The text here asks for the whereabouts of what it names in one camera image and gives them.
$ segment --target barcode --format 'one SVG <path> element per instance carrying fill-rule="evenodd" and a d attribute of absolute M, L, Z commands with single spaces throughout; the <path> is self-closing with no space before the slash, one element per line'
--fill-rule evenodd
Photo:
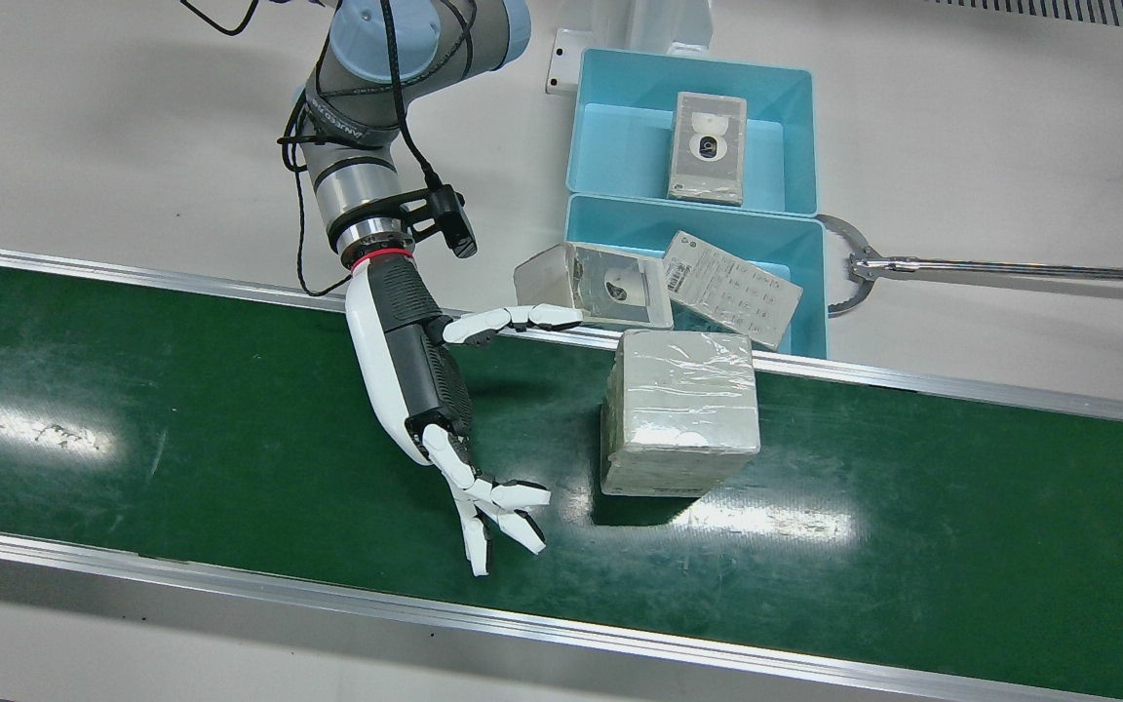
<path fill-rule="evenodd" d="M 678 289 L 683 288 L 683 279 L 687 276 L 691 272 L 691 266 L 686 263 L 674 262 L 669 265 L 669 280 L 665 283 L 665 288 L 669 292 L 678 292 Z"/>

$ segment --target green conveyor belt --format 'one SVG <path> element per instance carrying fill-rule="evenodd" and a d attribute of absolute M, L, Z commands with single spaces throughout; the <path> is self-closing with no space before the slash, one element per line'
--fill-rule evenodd
<path fill-rule="evenodd" d="M 1123 698 L 1123 423 L 761 374 L 752 465 L 608 499 L 609 352 L 456 355 L 483 468 L 554 490 L 482 580 L 343 316 L 0 268 L 0 532 Z"/>

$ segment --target metal rod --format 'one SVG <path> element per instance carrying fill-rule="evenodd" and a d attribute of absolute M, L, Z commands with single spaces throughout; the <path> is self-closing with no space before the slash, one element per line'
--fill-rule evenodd
<path fill-rule="evenodd" d="M 852 262 L 853 272 L 865 279 L 878 277 L 887 272 L 914 274 L 920 271 L 961 272 L 961 274 L 998 274 L 1035 277 L 1067 277 L 1084 280 L 1123 280 L 1123 268 L 1096 266 L 1056 266 L 1048 263 L 989 263 L 956 262 L 950 258 L 917 258 L 892 256 L 859 258 Z"/>

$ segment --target robot finger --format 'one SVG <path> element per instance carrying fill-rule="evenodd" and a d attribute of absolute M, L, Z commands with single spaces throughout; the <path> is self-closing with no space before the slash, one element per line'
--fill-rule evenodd
<path fill-rule="evenodd" d="M 492 549 L 492 535 L 487 532 L 487 525 L 468 494 L 454 483 L 449 483 L 449 492 L 454 494 L 454 505 L 458 508 L 462 545 L 467 551 L 471 572 L 476 576 L 485 576 L 487 574 L 487 556 Z"/>
<path fill-rule="evenodd" d="M 447 344 L 486 344 L 504 328 L 539 328 L 544 331 L 560 331 L 583 323 L 583 311 L 574 307 L 535 306 L 501 307 L 496 310 L 465 314 L 445 327 L 442 337 Z"/>
<path fill-rule="evenodd" d="M 544 531 L 536 525 L 530 514 L 521 510 L 505 510 L 492 502 L 476 501 L 476 507 L 487 519 L 495 522 L 496 528 L 514 541 L 527 547 L 531 554 L 544 550 Z"/>
<path fill-rule="evenodd" d="M 521 510 L 523 507 L 548 505 L 553 493 L 542 484 L 527 483 L 526 480 L 512 480 L 496 484 L 490 490 L 490 501 L 505 510 Z"/>
<path fill-rule="evenodd" d="M 449 481 L 456 489 L 468 491 L 481 487 L 477 480 L 477 472 L 471 463 L 463 457 L 467 450 L 460 445 L 459 439 L 445 430 L 440 425 L 429 425 L 423 429 L 423 448 L 427 449 L 427 457 L 432 465 L 445 474 L 445 480 Z"/>

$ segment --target black cable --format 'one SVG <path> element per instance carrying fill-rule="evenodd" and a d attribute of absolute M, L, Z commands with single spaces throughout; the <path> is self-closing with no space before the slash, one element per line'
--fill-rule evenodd
<path fill-rule="evenodd" d="M 191 9 L 193 13 L 202 18 L 202 21 L 209 24 L 209 26 L 213 26 L 214 28 L 217 28 L 219 30 L 219 34 L 222 34 L 223 36 L 236 36 L 241 31 L 245 31 L 246 27 L 249 26 L 249 20 L 254 18 L 255 10 L 258 9 L 258 0 L 249 0 L 249 8 L 246 9 L 246 17 L 243 18 L 240 20 L 240 24 L 238 24 L 236 27 L 227 28 L 220 26 L 218 21 L 214 21 L 214 19 L 207 17 L 206 12 L 197 9 L 189 0 L 180 0 L 180 3 Z"/>
<path fill-rule="evenodd" d="M 474 0 L 467 0 L 467 3 L 471 3 L 471 26 L 474 26 L 474 17 L 476 16 L 476 9 L 474 9 Z M 456 54 L 458 54 L 458 48 L 462 48 L 462 44 L 464 40 L 465 43 L 468 44 L 471 43 L 469 26 L 467 27 L 467 30 L 458 35 L 458 39 L 456 39 L 454 44 L 449 45 L 449 49 L 447 49 L 445 54 L 440 55 L 439 62 L 433 63 L 431 67 L 427 69 L 423 72 L 420 72 L 420 74 L 414 78 L 403 79 L 402 88 L 410 88 L 411 85 L 418 85 L 420 83 L 423 83 L 424 80 L 431 78 L 432 75 L 436 75 L 437 72 L 442 71 L 445 66 L 449 65 L 450 60 L 454 58 Z M 321 92 L 321 94 L 323 94 L 323 98 L 327 99 L 355 98 L 358 97 L 358 94 L 375 94 L 380 92 L 389 92 L 389 90 L 392 89 L 393 89 L 392 84 L 371 85 L 371 88 L 348 88 L 344 90 L 334 90 L 334 92 Z"/>
<path fill-rule="evenodd" d="M 402 69 L 401 65 L 398 65 L 396 27 L 393 26 L 393 9 L 390 4 L 389 0 L 380 0 L 380 9 L 384 13 L 384 39 L 387 42 L 387 73 L 393 79 L 393 107 L 396 108 L 396 126 L 402 130 L 402 139 L 405 139 L 405 146 L 410 148 L 410 154 L 413 154 L 414 159 L 418 161 L 418 167 L 422 168 L 423 182 L 427 183 L 428 190 L 439 190 L 440 186 L 445 185 L 445 182 L 441 181 L 439 174 L 436 174 L 436 168 L 432 168 L 432 164 L 428 163 L 423 153 L 414 145 L 414 138 L 410 136 L 410 126 L 405 124 Z"/>
<path fill-rule="evenodd" d="M 302 285 L 302 292 L 311 298 L 323 298 L 340 285 L 348 283 L 351 276 L 344 276 L 337 283 L 327 285 L 320 292 L 313 292 L 307 284 L 307 274 L 302 270 L 302 252 L 307 249 L 307 198 L 302 194 L 302 174 L 307 172 L 307 164 L 298 162 L 298 148 L 304 144 L 307 137 L 299 137 L 307 120 L 307 97 L 300 94 L 298 102 L 293 103 L 293 110 L 289 115 L 289 124 L 284 126 L 284 136 L 280 137 L 280 157 L 284 162 L 284 167 L 293 173 L 293 185 L 298 186 L 298 283 Z"/>
<path fill-rule="evenodd" d="M 440 3 L 445 4 L 446 8 L 449 9 L 449 12 L 454 13 L 454 18 L 456 19 L 456 21 L 458 21 L 458 27 L 462 27 L 460 36 L 464 37 L 465 44 L 467 44 L 467 65 L 465 65 L 465 67 L 462 69 L 462 80 L 465 80 L 467 79 L 468 75 L 471 75 L 471 64 L 474 62 L 474 58 L 476 58 L 476 52 L 474 52 L 474 45 L 472 44 L 471 40 L 471 27 L 473 27 L 474 24 L 476 24 L 477 8 L 476 3 L 474 3 L 474 0 L 467 0 L 467 1 L 468 4 L 471 4 L 469 22 L 467 21 L 466 18 L 462 16 L 462 11 L 454 7 L 454 3 L 450 3 L 449 0 L 440 0 Z"/>
<path fill-rule="evenodd" d="M 292 158 L 293 158 L 293 163 L 295 164 L 295 163 L 298 163 L 298 146 L 294 145 L 292 148 L 293 148 Z M 309 297 L 311 297 L 311 298 L 323 298 L 325 294 L 327 294 L 329 292 L 332 292 L 335 289 L 340 288 L 340 285 L 349 283 L 349 279 L 351 279 L 353 275 L 344 276 L 344 279 L 340 279 L 340 280 L 336 281 L 334 284 L 327 285 L 327 288 L 325 288 L 320 292 L 313 292 L 313 290 L 311 290 L 311 289 L 308 288 L 308 285 L 307 285 L 307 275 L 304 275 L 303 272 L 302 272 L 302 249 L 304 247 L 307 247 L 307 200 L 304 200 L 303 197 L 302 197 L 302 172 L 304 172 L 304 170 L 307 170 L 307 168 L 304 166 L 302 166 L 302 168 L 300 168 L 300 170 L 293 170 L 293 168 L 290 168 L 290 170 L 293 171 L 293 182 L 295 183 L 295 185 L 298 185 L 298 222 L 299 222 L 299 225 L 298 225 L 298 283 L 300 285 L 302 285 L 303 292 L 305 292 L 307 294 L 309 294 Z"/>

